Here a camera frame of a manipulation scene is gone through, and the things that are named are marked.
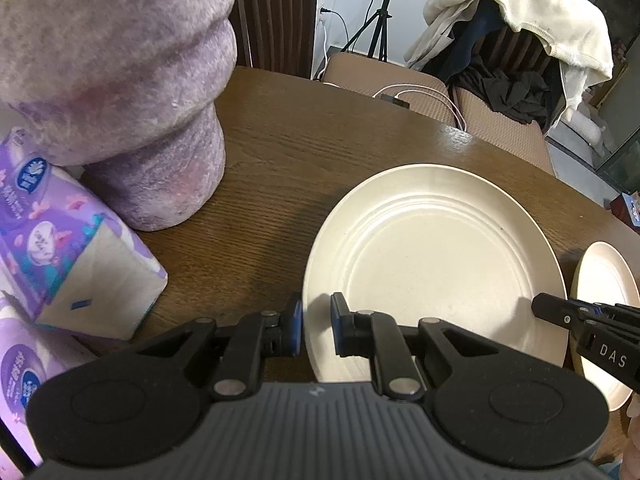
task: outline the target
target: purple tissue package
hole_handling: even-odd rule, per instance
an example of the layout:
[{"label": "purple tissue package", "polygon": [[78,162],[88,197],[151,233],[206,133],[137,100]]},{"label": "purple tissue package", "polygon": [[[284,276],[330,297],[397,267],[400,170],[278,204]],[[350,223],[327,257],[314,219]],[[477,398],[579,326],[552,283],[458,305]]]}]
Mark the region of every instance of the purple tissue package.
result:
[{"label": "purple tissue package", "polygon": [[130,339],[167,281],[138,236],[18,127],[0,142],[0,262],[0,290],[30,319],[105,338]]},{"label": "purple tissue package", "polygon": [[[6,279],[0,270],[0,283]],[[71,336],[36,327],[22,309],[0,292],[0,418],[33,462],[42,462],[24,418],[29,399],[40,385],[94,357]],[[0,478],[22,474],[0,449]]]}]

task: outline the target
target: beige plate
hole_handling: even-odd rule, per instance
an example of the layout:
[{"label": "beige plate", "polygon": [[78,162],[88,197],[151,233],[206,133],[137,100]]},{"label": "beige plate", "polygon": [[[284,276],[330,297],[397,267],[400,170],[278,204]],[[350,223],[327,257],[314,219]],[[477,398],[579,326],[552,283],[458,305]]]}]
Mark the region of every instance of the beige plate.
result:
[{"label": "beige plate", "polygon": [[[640,306],[638,287],[631,270],[620,253],[604,242],[596,242],[585,251],[577,269],[571,295],[589,303],[623,303]],[[631,395],[631,389],[614,379],[595,364],[580,357],[571,344],[574,368],[595,384],[604,394],[613,412]]]},{"label": "beige plate", "polygon": [[494,184],[457,168],[417,164],[379,173],[324,221],[306,264],[306,347],[319,381],[370,378],[363,358],[335,355],[331,293],[351,310],[415,326],[435,316],[556,365],[567,330],[536,319],[539,292],[566,297],[531,216]]}]

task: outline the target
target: white jacket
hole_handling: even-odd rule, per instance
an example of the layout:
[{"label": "white jacket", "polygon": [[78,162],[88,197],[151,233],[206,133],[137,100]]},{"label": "white jacket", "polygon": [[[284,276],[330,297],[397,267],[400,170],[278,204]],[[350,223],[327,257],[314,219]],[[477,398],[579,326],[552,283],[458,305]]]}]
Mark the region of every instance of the white jacket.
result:
[{"label": "white jacket", "polygon": [[[607,23],[587,0],[495,0],[514,32],[537,35],[552,57],[559,59],[567,107],[576,109],[588,86],[611,79],[613,60]],[[428,0],[424,19],[429,28],[404,55],[407,66],[420,70],[450,42],[453,25],[470,20],[478,0]]]}]

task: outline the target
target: light stand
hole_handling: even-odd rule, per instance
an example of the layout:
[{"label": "light stand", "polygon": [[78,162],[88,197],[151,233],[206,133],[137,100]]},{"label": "light stand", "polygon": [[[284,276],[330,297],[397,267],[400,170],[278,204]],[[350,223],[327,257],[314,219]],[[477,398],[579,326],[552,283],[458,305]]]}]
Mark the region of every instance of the light stand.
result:
[{"label": "light stand", "polygon": [[376,51],[376,44],[378,43],[378,39],[380,39],[380,50],[378,54],[378,59],[380,61],[386,61],[386,20],[391,18],[391,15],[388,12],[389,2],[391,0],[382,0],[382,6],[373,13],[373,15],[360,27],[360,30],[355,33],[354,37],[342,48],[341,52],[346,52],[347,49],[358,40],[360,35],[366,30],[373,20],[378,18],[378,22],[376,23],[376,28],[373,31],[373,37],[371,38],[371,45],[369,45],[369,53],[367,57],[373,57],[374,52]]}]

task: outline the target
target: wood grain surface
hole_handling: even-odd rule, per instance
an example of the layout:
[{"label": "wood grain surface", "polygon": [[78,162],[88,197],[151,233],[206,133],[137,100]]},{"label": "wood grain surface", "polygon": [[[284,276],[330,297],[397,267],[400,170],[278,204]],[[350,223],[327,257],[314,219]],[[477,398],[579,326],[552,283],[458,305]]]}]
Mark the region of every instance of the wood grain surface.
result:
[{"label": "wood grain surface", "polygon": [[[430,162],[478,174],[514,197],[544,231],[567,288],[584,250],[617,248],[640,278],[640,237],[544,171],[480,139],[393,104],[302,78],[238,67],[216,109],[226,171],[190,220],[141,234],[169,283],[136,339],[197,316],[233,324],[282,310],[301,290],[324,218],[354,186],[388,168]],[[271,360],[270,380],[313,380],[306,358]],[[624,443],[612,414],[600,457]]]}]

